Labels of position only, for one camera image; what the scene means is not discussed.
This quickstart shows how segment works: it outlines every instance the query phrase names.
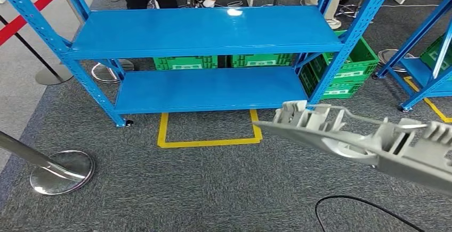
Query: white sneaker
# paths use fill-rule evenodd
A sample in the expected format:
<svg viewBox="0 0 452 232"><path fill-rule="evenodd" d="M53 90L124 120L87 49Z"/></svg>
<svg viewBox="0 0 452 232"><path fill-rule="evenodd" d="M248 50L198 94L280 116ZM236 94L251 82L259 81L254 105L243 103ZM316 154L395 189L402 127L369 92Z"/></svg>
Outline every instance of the white sneaker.
<svg viewBox="0 0 452 232"><path fill-rule="evenodd" d="M342 23L335 18L326 20L326 22L328 23L331 29L338 29L342 26Z"/></svg>

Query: black cable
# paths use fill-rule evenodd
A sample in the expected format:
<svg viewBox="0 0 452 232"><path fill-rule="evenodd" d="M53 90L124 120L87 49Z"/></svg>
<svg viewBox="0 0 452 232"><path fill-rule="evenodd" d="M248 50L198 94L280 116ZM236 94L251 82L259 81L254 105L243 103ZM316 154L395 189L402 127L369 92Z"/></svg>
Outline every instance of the black cable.
<svg viewBox="0 0 452 232"><path fill-rule="evenodd" d="M395 213L393 213L393 212L391 212L391 211L389 211L389 210L387 210L387 209L385 209L385 208L383 208L383 207L381 207L381 206L379 206L379 205L377 205L377 204L371 203L371 202L369 202L369 201L367 201L367 200L364 200L364 199L361 199L361 198L358 198L358 197L354 197L354 196L345 196L345 195L326 196L326 197L324 197L324 198L322 198L322 199L320 199L320 200L317 201L316 207L314 208L314 210L315 210L315 213L316 213L317 220L319 221L319 224L320 224L320 226L322 227L322 231L323 231L323 232L326 232L326 230L325 230L325 226L324 226L322 220L321 220L320 217L319 217L318 207L319 207L319 204L320 204L321 202L323 202L323 201L325 201L325 200L327 200L327 199L332 199L332 198L347 198L347 199L352 199L352 200L356 200L356 201L359 201L359 202L368 204L368 205L370 205L370 206L373 206L373 207L375 207L375 208L377 208L377 209L379 209L379 210L381 210L381 211L383 211L383 212L385 212L385 213L387 213L387 214L393 216L394 218L396 218L396 219L400 220L401 222L405 223L406 225L408 225L408 226L414 228L416 231L419 231L419 232L425 232L425 231L423 231L422 229L420 229L418 226L414 225L413 223L411 223L411 222L405 220L405 219L402 218L401 216L399 216L399 215L397 215L397 214L395 214Z"/></svg>

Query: stanchion post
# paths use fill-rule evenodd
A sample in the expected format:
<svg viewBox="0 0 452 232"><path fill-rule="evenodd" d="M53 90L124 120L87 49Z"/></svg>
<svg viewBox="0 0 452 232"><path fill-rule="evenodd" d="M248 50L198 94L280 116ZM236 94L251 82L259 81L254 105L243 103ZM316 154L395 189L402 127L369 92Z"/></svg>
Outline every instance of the stanchion post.
<svg viewBox="0 0 452 232"><path fill-rule="evenodd" d="M87 183L94 172L94 160L81 151L67 150L47 157L2 131L0 148L38 166L31 173L30 183L41 194L72 192Z"/></svg>

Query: yellow floor tape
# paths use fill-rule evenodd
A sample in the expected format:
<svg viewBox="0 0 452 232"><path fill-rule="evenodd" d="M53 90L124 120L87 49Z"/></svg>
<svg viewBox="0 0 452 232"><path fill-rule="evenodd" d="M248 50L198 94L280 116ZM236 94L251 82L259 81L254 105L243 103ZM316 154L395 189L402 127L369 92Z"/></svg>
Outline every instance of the yellow floor tape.
<svg viewBox="0 0 452 232"><path fill-rule="evenodd" d="M413 88L416 92L419 91L419 88L411 81L412 77L407 76L404 77L403 80L405 80L405 82L407 82L409 84L409 86L411 86L411 88ZM432 108L432 110L437 113L437 115L441 118L441 120L445 123L452 123L452 117L446 117L437 107L435 104L433 104L433 102L431 100L429 100L428 98L424 98L425 103L427 103L427 105L430 106L430 108Z"/></svg>
<svg viewBox="0 0 452 232"><path fill-rule="evenodd" d="M251 121L259 121L257 111L250 109L249 114ZM201 141L180 141L180 142L166 142L166 131L168 129L168 113L162 113L160 118L160 127L158 130L157 145L161 148L188 148L188 147L210 147L210 146L225 146L225 145L242 145L259 143L262 140L261 129L252 125L254 138L247 139L228 139L228 140L201 140Z"/></svg>

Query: red barrier rope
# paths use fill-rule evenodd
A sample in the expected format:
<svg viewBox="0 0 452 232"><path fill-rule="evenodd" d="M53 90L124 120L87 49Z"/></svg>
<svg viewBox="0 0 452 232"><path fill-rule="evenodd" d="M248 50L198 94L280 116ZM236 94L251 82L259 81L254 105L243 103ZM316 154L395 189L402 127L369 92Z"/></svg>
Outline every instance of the red barrier rope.
<svg viewBox="0 0 452 232"><path fill-rule="evenodd" d="M38 10L44 9L53 0L38 0L35 3ZM0 30L0 45L5 43L10 37L17 33L27 22L23 19L21 15L15 17L8 25Z"/></svg>

